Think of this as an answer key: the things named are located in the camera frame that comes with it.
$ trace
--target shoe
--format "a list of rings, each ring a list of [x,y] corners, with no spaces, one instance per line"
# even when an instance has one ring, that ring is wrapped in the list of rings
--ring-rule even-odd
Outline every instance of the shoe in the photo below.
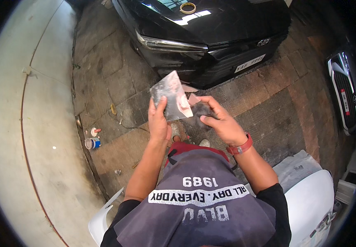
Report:
[[[200,142],[199,146],[210,147],[210,141],[208,141],[207,139],[203,139],[203,141]]]

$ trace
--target car hood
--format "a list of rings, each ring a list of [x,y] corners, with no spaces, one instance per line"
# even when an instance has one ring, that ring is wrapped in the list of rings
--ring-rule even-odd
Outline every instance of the car hood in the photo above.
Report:
[[[139,16],[143,35],[208,45],[237,40],[260,40],[286,34],[290,25],[283,0],[192,0],[193,14],[180,12],[186,0],[127,1]]]

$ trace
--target dirty floor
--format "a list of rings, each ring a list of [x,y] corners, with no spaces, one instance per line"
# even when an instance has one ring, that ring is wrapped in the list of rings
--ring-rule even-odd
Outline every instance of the dirty floor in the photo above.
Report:
[[[346,137],[338,127],[317,38],[304,30],[293,17],[289,36],[272,59],[197,95],[211,95],[224,106],[251,133],[255,149],[271,166],[304,149],[332,172],[336,185],[352,151],[343,149],[343,144],[353,143],[353,137]],[[131,48],[115,9],[106,9],[100,1],[84,8],[73,59],[80,66],[73,72],[75,113],[82,119],[85,137],[91,137],[92,127],[102,129],[102,145],[90,150],[90,156],[112,196],[126,186],[149,140],[149,88],[160,78]],[[184,121],[176,122],[184,141],[199,144],[206,138],[211,147],[225,151],[226,145],[213,130],[204,133]],[[246,182],[239,168],[235,173]]]

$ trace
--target toyota emblem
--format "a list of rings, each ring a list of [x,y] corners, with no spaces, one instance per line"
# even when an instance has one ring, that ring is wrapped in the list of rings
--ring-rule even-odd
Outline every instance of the toyota emblem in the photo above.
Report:
[[[261,40],[257,43],[257,46],[263,46],[263,45],[267,44],[268,42],[270,42],[270,40],[271,39],[269,37],[264,40]]]

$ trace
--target red wristwatch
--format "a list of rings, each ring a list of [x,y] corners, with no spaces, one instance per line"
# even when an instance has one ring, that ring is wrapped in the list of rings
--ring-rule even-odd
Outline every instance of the red wristwatch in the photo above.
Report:
[[[238,146],[238,147],[230,147],[230,146],[228,146],[226,148],[226,150],[229,153],[231,153],[232,155],[240,155],[243,152],[245,152],[248,149],[250,149],[250,147],[252,146],[253,141],[252,141],[250,133],[246,132],[245,134],[247,135],[248,140],[244,144],[242,144],[241,146]]]

